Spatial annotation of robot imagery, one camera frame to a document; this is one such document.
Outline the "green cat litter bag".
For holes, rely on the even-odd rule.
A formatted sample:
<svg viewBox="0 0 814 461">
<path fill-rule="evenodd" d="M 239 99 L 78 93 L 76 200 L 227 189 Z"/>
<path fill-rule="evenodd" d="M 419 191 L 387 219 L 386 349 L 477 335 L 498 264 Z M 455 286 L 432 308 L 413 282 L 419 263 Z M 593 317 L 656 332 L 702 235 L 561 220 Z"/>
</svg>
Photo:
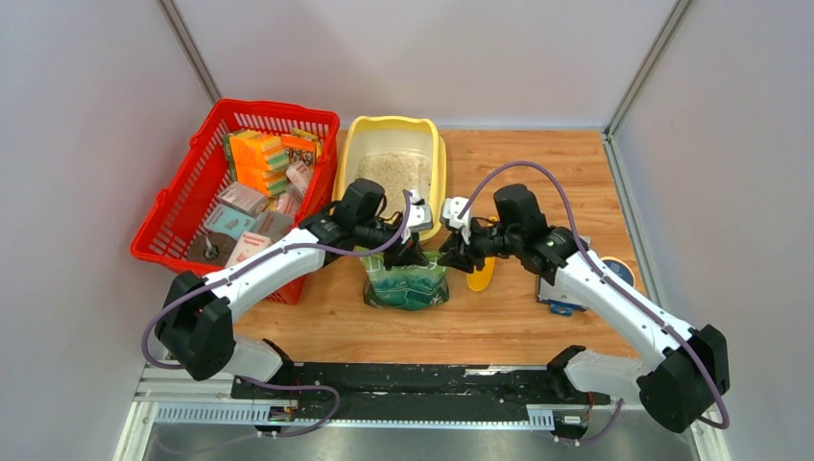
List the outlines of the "green cat litter bag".
<svg viewBox="0 0 814 461">
<path fill-rule="evenodd" d="M 361 262 L 368 279 L 363 288 L 366 305 L 418 311 L 447 303 L 450 298 L 446 267 L 439 265 L 439 251 L 426 251 L 428 264 L 386 269 L 382 255 L 365 256 Z"/>
</svg>

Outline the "yellow litter scoop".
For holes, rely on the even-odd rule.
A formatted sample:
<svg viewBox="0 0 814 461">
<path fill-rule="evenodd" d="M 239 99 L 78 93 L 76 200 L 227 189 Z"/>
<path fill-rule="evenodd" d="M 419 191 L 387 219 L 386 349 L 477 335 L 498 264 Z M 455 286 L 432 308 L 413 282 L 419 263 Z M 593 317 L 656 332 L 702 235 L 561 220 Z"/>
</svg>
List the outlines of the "yellow litter scoop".
<svg viewBox="0 0 814 461">
<path fill-rule="evenodd" d="M 498 221 L 498 218 L 495 215 L 491 215 L 488 218 L 476 217 L 476 221 L 481 231 L 484 228 L 493 226 Z M 468 288 L 473 292 L 483 292 L 491 283 L 495 265 L 495 256 L 485 256 L 483 267 L 475 267 L 475 271 L 467 275 Z"/>
</svg>

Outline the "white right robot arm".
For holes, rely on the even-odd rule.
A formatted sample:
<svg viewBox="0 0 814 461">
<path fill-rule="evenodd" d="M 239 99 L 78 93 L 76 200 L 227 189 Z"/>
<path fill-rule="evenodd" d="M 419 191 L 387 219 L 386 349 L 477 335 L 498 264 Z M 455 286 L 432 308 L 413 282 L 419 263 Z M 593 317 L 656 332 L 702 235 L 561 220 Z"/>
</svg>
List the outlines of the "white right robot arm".
<svg viewBox="0 0 814 461">
<path fill-rule="evenodd" d="M 729 390 L 728 345 L 719 329 L 695 328 L 636 291 L 572 230 L 548 225 L 526 186 L 502 187 L 494 201 L 499 220 L 483 226 L 471 215 L 468 199 L 444 200 L 440 221 L 450 234 L 441 247 L 441 265 L 473 273 L 488 257 L 514 256 L 597 314 L 638 355 L 566 348 L 548 365 L 553 398 L 570 402 L 582 393 L 599 393 L 638 402 L 662 427 L 681 433 Z"/>
</svg>

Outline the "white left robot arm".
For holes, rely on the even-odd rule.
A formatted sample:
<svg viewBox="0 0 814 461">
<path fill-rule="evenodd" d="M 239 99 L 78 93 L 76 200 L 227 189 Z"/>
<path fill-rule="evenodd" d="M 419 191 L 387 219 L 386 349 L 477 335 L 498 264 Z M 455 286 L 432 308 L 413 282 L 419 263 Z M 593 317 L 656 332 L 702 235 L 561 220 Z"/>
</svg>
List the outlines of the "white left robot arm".
<svg viewBox="0 0 814 461">
<path fill-rule="evenodd" d="M 202 277 L 176 276 L 145 333 L 176 359 L 174 369 L 197 381 L 228 373 L 254 379 L 272 399 L 284 397 L 294 375 L 283 352 L 268 340 L 235 333 L 234 324 L 267 296 L 340 256 L 382 254 L 394 265 L 423 264 L 419 234 L 432 228 L 432 210 L 416 190 L 402 195 L 404 210 L 387 220 L 383 187 L 355 180 L 340 200 L 301 219 L 258 254 Z"/>
</svg>

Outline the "blue razor package box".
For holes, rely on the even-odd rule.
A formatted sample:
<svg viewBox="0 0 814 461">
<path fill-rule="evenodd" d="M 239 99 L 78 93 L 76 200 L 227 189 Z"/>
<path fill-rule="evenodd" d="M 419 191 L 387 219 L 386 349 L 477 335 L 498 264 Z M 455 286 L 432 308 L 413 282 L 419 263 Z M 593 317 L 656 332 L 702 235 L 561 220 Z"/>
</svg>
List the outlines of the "blue razor package box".
<svg viewBox="0 0 814 461">
<path fill-rule="evenodd" d="M 556 227 L 542 240 L 541 270 L 539 274 L 537 300 L 548 305 L 551 313 L 571 316 L 575 312 L 588 311 L 587 305 L 575 295 L 569 294 L 555 282 L 557 270 L 562 268 L 569 256 L 579 252 L 577 243 L 586 250 L 590 248 L 590 238 L 578 236 L 565 227 Z"/>
</svg>

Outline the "yellow litter box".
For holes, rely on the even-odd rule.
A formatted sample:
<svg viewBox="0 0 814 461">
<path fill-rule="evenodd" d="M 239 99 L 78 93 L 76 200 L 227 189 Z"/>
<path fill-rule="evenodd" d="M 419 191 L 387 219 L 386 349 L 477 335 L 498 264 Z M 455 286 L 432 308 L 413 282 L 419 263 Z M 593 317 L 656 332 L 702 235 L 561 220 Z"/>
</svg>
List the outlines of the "yellow litter box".
<svg viewBox="0 0 814 461">
<path fill-rule="evenodd" d="M 420 242 L 428 242 L 441 229 L 439 217 L 447 183 L 446 145 L 431 120 L 357 117 L 338 157 L 332 199 L 339 200 L 347 186 L 359 178 L 377 182 L 385 189 L 386 216 L 404 209 L 404 189 L 419 193 L 433 216 L 432 228 L 419 233 Z"/>
</svg>

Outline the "orange patterned snack box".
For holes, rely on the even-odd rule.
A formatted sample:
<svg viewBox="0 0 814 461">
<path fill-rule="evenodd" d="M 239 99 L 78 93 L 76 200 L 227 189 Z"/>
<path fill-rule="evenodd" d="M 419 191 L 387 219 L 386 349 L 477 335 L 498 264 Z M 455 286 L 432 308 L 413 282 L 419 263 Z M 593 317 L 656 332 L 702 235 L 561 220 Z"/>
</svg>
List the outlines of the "orange patterned snack box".
<svg viewBox="0 0 814 461">
<path fill-rule="evenodd" d="M 313 133 L 294 128 L 281 136 L 281 143 L 291 164 L 302 162 L 314 170 L 323 153 L 320 139 Z"/>
</svg>

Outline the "pink sponge box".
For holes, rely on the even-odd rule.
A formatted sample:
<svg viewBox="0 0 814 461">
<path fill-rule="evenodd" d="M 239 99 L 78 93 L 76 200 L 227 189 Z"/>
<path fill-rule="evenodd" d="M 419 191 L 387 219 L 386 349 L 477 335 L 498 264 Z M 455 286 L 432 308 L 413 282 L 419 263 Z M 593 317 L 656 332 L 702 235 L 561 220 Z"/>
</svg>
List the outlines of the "pink sponge box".
<svg viewBox="0 0 814 461">
<path fill-rule="evenodd" d="M 274 240 L 265 235 L 251 231 L 244 231 L 236 241 L 236 245 L 229 255 L 226 267 L 234 266 L 263 250 L 270 248 Z"/>
</svg>

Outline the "pink teal small box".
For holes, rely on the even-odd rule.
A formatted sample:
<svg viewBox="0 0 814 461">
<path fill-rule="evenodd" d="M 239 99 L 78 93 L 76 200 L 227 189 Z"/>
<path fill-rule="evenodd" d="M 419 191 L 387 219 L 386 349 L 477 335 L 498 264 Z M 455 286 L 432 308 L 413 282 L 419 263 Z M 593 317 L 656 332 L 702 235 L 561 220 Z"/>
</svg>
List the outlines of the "pink teal small box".
<svg viewBox="0 0 814 461">
<path fill-rule="evenodd" d="M 257 217 L 269 203 L 265 194 L 240 182 L 233 182 L 217 195 L 215 208 L 203 221 L 206 231 L 225 234 L 237 240 L 251 231 Z"/>
</svg>

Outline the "masking tape roll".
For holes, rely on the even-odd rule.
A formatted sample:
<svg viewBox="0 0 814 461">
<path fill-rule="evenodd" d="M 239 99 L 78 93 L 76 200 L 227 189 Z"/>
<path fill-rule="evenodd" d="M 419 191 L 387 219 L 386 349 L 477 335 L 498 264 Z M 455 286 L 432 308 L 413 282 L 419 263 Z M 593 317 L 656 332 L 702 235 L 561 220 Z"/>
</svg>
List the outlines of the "masking tape roll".
<svg viewBox="0 0 814 461">
<path fill-rule="evenodd" d="M 623 260 L 605 256 L 601 258 L 602 263 L 620 279 L 624 280 L 631 287 L 635 286 L 635 274 L 631 267 Z"/>
</svg>

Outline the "orange sponge pack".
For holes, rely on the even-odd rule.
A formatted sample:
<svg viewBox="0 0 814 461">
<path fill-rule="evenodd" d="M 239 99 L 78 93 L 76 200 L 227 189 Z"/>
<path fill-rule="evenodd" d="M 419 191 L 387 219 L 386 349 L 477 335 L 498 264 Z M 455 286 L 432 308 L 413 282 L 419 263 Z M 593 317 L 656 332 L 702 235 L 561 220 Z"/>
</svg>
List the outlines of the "orange sponge pack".
<svg viewBox="0 0 814 461">
<path fill-rule="evenodd" d="M 281 136 L 243 130 L 228 133 L 224 147 L 238 182 L 269 197 L 285 191 L 290 160 Z"/>
</svg>

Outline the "red plastic basket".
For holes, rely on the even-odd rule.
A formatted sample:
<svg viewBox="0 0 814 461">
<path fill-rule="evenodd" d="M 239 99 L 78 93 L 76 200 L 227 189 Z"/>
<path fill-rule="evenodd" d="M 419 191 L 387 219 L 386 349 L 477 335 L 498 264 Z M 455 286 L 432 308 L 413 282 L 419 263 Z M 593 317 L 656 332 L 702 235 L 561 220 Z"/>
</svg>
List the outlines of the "red plastic basket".
<svg viewBox="0 0 814 461">
<path fill-rule="evenodd" d="M 194 240 L 204 234 L 204 221 L 215 209 L 217 195 L 230 184 L 223 137 L 241 129 L 288 134 L 293 128 L 317 135 L 323 145 L 295 223 L 320 211 L 331 200 L 338 169 L 339 115 L 282 102 L 221 99 L 191 137 L 169 185 L 157 193 L 131 243 L 132 256 L 176 274 L 190 271 L 202 277 L 217 271 L 216 266 L 187 257 Z"/>
</svg>

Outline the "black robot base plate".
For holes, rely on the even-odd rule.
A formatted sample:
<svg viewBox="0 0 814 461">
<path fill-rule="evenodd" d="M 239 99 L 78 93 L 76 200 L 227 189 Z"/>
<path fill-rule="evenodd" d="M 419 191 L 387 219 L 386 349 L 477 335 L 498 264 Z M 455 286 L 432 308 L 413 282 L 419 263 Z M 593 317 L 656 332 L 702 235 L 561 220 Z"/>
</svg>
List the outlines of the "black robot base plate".
<svg viewBox="0 0 814 461">
<path fill-rule="evenodd" d="M 608 405 L 610 397 L 579 392 L 543 366 L 319 363 L 286 365 L 275 389 L 235 379 L 239 400 L 296 403 L 296 419 L 406 422 L 520 422 L 530 404 Z"/>
</svg>

